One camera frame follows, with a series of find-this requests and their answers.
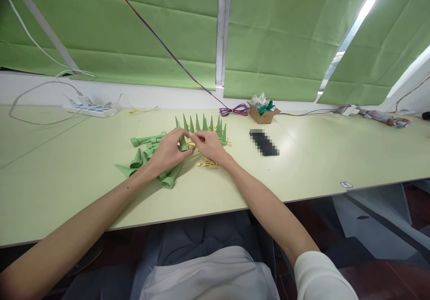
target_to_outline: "hand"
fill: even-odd
[[[179,151],[178,142],[183,135],[188,136],[188,132],[177,127],[161,138],[160,145],[146,164],[155,177],[193,154],[195,148],[183,152]]]
[[[221,166],[229,158],[216,132],[197,131],[196,134],[188,132],[188,137],[196,144],[199,152],[205,157],[220,163]]]

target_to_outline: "white shirt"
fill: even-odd
[[[295,264],[298,300],[358,299],[353,288],[320,252],[301,254]],[[156,266],[140,300],[267,299],[279,300],[270,269],[254,262],[239,246],[177,265]]]

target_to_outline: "white sleeve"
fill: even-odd
[[[321,252],[301,254],[294,266],[297,300],[358,300],[353,287]]]

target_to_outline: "green window blind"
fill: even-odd
[[[379,105],[430,44],[430,0],[376,0],[319,99]]]
[[[21,0],[12,1],[33,38],[49,55],[64,64],[65,61],[24,3]],[[0,0],[0,67],[47,75],[65,70],[31,42],[7,0]]]
[[[79,68],[97,75],[74,79],[200,88],[124,0],[33,1]],[[184,67],[214,90],[217,0],[129,1]],[[28,54],[28,50],[20,52],[21,56]],[[6,60],[1,54],[0,65],[6,66]],[[26,69],[29,60],[21,61],[21,66],[17,62],[14,69]]]
[[[224,96],[314,101],[365,0],[231,0]]]

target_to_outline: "left hand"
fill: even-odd
[[[183,135],[188,137],[188,132],[177,127],[161,138],[160,145],[146,164],[151,171],[154,171],[155,176],[173,168],[193,154],[196,148],[190,148],[183,152],[179,151],[178,142]]]

